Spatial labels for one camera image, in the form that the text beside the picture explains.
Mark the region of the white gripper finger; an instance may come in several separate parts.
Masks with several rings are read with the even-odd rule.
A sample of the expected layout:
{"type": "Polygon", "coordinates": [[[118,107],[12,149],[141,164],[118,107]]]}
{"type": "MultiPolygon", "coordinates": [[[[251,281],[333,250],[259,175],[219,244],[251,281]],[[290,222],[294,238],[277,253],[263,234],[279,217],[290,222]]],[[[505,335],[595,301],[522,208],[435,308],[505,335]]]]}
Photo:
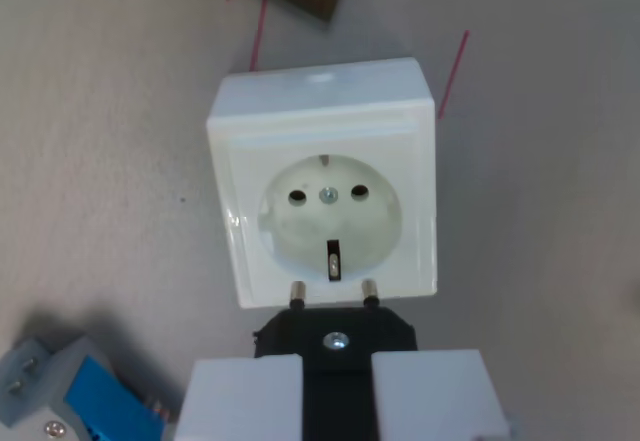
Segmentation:
{"type": "Polygon", "coordinates": [[[301,440],[303,361],[297,354],[199,360],[176,440],[301,440]]]}
{"type": "Polygon", "coordinates": [[[510,425],[477,350],[372,355],[381,440],[508,440],[510,425]]]}

